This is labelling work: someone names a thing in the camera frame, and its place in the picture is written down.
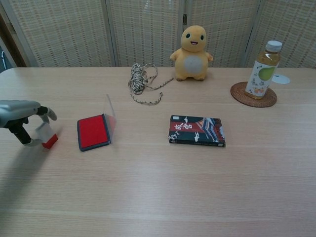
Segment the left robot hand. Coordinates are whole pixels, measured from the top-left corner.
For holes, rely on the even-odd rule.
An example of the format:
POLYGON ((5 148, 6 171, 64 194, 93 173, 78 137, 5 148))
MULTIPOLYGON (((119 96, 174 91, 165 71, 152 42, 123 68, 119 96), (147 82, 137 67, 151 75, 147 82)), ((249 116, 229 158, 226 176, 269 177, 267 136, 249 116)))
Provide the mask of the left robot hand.
POLYGON ((0 126, 9 129, 24 146, 36 146, 42 144, 50 149, 58 140, 57 134, 50 126, 50 121, 56 121, 57 115, 39 102, 28 100, 1 100, 0 102, 0 126), (29 123, 29 117, 37 115, 42 124, 35 129, 37 139, 32 139, 24 124, 29 123))

